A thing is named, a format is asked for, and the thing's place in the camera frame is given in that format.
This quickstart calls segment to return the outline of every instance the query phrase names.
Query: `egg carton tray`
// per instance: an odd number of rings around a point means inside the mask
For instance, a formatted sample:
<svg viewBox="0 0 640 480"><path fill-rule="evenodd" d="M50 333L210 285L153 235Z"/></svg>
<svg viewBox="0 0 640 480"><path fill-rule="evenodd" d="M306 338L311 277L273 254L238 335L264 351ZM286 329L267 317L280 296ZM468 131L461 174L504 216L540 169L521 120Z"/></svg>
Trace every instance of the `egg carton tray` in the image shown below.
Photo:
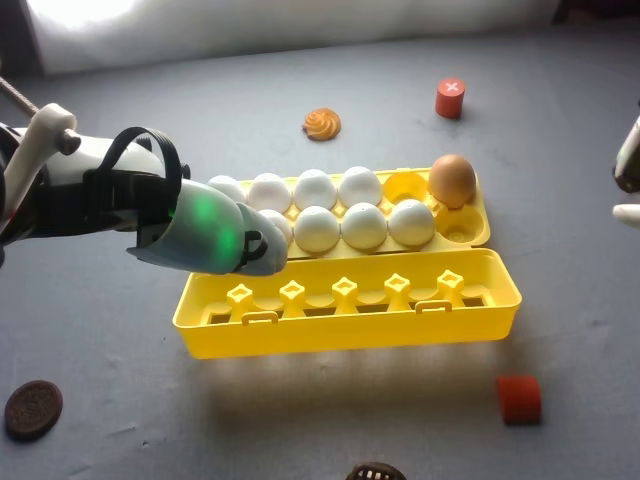
<svg viewBox="0 0 640 480"><path fill-rule="evenodd" d="M219 358L499 340L520 303L498 254L469 248L192 274L173 321L194 357Z"/></svg>
<svg viewBox="0 0 640 480"><path fill-rule="evenodd" d="M436 233L426 244L418 247L409 247L395 241L387 231L387 237L384 242L372 249L360 250L354 248L341 237L331 249L322 253L311 253L300 248L296 244L294 237L293 243L289 246L288 258L294 260L302 258L355 257L407 251L431 252L484 245L489 240L491 231L477 176L474 198L462 208L454 210L449 209L444 203L439 202L431 195L429 191L430 171L430 168L418 168L374 172L383 189L383 199L377 207L387 220L389 220L394 206L402 200L415 199L429 207L434 217ZM338 188L342 180L342 174L329 175L329 178ZM283 180L293 192L298 178L288 177L283 178ZM252 181L245 180L239 183L245 191L249 191ZM348 208L340 202L340 199L330 209L339 224L342 223L342 218L347 210ZM300 209L292 203L283 215L293 227L298 215L300 215Z"/></svg>

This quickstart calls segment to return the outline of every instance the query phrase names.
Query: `white backdrop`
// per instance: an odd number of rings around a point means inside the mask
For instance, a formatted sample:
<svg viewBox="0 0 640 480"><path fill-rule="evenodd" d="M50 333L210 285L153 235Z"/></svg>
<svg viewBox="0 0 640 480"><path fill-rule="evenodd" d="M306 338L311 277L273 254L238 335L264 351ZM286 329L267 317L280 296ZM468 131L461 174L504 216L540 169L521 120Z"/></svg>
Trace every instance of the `white backdrop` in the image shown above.
<svg viewBox="0 0 640 480"><path fill-rule="evenodd" d="M23 0L46 73L548 24L558 0Z"/></svg>

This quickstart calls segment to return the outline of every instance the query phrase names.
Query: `empty egg slot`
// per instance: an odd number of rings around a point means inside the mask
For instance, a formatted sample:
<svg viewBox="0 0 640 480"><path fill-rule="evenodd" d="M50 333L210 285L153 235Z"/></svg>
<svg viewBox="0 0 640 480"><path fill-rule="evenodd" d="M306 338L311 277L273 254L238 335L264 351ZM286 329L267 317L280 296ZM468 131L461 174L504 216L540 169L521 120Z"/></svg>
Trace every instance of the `empty egg slot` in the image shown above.
<svg viewBox="0 0 640 480"><path fill-rule="evenodd" d="M386 312L389 308L388 303L384 303L382 305L356 305L356 309L358 313L379 313Z"/></svg>
<svg viewBox="0 0 640 480"><path fill-rule="evenodd" d="M484 299L482 297L463 298L462 303L465 307L484 307Z"/></svg>
<svg viewBox="0 0 640 480"><path fill-rule="evenodd" d="M209 324L211 325L220 325L222 323L229 323L229 320L231 320L231 314L216 315L215 313L212 313L209 316Z"/></svg>
<svg viewBox="0 0 640 480"><path fill-rule="evenodd" d="M307 317L324 317L328 315L333 315L336 313L335 307L324 307L324 308L305 308L304 314Z"/></svg>

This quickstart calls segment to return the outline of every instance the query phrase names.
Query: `yellow plastic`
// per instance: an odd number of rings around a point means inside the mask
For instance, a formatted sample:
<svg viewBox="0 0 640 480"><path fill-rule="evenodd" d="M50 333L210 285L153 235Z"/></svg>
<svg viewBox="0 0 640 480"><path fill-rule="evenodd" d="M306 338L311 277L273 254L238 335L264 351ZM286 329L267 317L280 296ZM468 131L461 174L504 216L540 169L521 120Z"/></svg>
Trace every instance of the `yellow plastic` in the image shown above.
<svg viewBox="0 0 640 480"><path fill-rule="evenodd" d="M429 206L431 242L410 251L388 236L362 252L340 240L315 258L294 243L271 277L192 274L173 318L189 352L204 359L506 337L522 298L497 253L471 248L490 235L479 186L472 202L449 210L429 194L429 169L376 174L386 216L406 198ZM341 219L346 209L332 211ZM298 214L292 206L285 216L293 224Z"/></svg>

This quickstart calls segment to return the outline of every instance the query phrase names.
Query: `table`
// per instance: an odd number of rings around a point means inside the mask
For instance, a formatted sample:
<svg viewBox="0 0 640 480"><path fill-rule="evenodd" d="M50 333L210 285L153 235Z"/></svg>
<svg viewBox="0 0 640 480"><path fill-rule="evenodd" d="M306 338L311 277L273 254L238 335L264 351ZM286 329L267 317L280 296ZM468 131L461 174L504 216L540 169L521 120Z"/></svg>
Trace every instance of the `table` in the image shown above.
<svg viewBox="0 0 640 480"><path fill-rule="evenodd" d="M0 438L2 477L333 480L374 459L416 480L637 478L640 232L611 216L611 167L639 41L630 21L17 82L84 134L168 133L203 182L466 155L524 302L502 342L202 362L171 324L187 274L127 255L132 234L11 245L0 397L43 378L65 408L38 443ZM467 85L460 122L433 111L445 76ZM323 106L344 129L309 142ZM25 124L4 101L0 118ZM543 426L502 425L505 373L537 376Z"/></svg>

